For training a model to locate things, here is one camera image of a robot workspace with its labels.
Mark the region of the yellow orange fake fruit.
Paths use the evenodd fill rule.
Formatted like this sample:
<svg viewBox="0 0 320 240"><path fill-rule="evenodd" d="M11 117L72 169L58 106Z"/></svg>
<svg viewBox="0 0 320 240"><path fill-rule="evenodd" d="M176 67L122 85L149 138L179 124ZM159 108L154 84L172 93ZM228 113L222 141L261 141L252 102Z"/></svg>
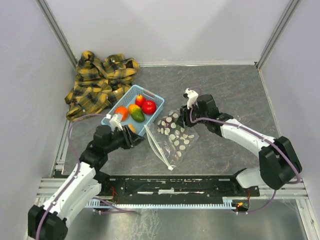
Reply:
<svg viewBox="0 0 320 240"><path fill-rule="evenodd" d="M136 133L136 128L132 125L132 124L129 124L128 125L129 129L133 132L133 133Z"/></svg>

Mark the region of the clear polka dot zip bag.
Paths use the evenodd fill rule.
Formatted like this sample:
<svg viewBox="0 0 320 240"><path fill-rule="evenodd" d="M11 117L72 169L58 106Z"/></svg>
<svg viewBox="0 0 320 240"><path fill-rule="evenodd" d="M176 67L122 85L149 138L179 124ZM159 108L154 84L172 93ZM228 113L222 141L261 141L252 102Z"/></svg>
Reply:
<svg viewBox="0 0 320 240"><path fill-rule="evenodd" d="M174 116L178 119L179 115L178 110L171 110L166 116ZM160 129L157 125L159 120L144 126L146 137L155 155L168 170L173 171L199 139L199 135L193 128L181 127L176 123L174 129Z"/></svg>

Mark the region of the green orange fake mango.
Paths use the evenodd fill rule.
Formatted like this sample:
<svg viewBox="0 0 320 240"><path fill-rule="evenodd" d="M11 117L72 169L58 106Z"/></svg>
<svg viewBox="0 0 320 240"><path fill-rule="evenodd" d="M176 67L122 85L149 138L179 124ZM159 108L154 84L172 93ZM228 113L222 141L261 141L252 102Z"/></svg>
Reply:
<svg viewBox="0 0 320 240"><path fill-rule="evenodd" d="M130 104L128 106L128 112L136 122L142 123L145 121L144 113L138 105Z"/></svg>

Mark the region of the orange fake orange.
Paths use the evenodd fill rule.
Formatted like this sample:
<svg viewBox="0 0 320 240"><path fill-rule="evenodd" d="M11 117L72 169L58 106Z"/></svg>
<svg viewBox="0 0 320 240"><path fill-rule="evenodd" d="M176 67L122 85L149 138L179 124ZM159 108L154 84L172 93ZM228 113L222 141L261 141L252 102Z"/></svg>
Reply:
<svg viewBox="0 0 320 240"><path fill-rule="evenodd" d="M118 107L118 108L115 110L115 113L122 115L122 118L121 118L121 121L122 121L122 122L125 121L125 120L128 118L128 116L129 116L129 111L128 111L128 109L127 109L126 107L124 107L124 106Z"/></svg>

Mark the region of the red fake apple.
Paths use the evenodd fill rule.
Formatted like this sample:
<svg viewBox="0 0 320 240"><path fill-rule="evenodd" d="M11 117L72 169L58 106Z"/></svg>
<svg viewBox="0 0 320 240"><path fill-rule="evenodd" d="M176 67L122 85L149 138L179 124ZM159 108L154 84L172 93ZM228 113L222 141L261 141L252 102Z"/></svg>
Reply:
<svg viewBox="0 0 320 240"><path fill-rule="evenodd" d="M146 100L143 102L141 109L144 114L153 115L157 110L157 105L152 100Z"/></svg>

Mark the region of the dark purple fake fruit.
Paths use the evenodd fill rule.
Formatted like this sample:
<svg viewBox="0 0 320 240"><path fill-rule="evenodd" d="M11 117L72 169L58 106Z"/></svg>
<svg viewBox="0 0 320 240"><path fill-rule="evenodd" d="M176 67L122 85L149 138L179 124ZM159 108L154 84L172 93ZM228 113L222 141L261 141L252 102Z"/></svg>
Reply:
<svg viewBox="0 0 320 240"><path fill-rule="evenodd" d="M177 118L173 115L165 116L157 122L157 125L160 129L175 129L176 128Z"/></svg>

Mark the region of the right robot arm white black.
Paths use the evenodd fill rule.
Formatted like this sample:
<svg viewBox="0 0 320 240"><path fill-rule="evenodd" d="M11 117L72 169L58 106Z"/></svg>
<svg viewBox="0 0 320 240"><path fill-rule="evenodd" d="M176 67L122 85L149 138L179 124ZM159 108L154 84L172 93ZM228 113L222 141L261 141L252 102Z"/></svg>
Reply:
<svg viewBox="0 0 320 240"><path fill-rule="evenodd" d="M235 180L229 183L231 193L240 196L248 188L259 185L276 191L286 184L301 182L302 166L288 138L264 135L241 124L233 116L220 112L210 94L199 95L187 88L183 96L187 103L180 108L178 125L192 128L203 124L209 132L239 144L258 158L258 167L235 174Z"/></svg>

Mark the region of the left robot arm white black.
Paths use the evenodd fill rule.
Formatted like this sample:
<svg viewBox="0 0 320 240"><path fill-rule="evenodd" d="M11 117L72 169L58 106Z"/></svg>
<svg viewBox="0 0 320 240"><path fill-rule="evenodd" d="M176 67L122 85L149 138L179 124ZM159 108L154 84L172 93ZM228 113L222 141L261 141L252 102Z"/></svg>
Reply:
<svg viewBox="0 0 320 240"><path fill-rule="evenodd" d="M106 195L110 191L110 177L101 172L108 154L119 148L131 149L143 140L128 125L115 129L98 126L69 177L41 206L33 205L28 211L27 235L35 240L65 239L87 203L98 194Z"/></svg>

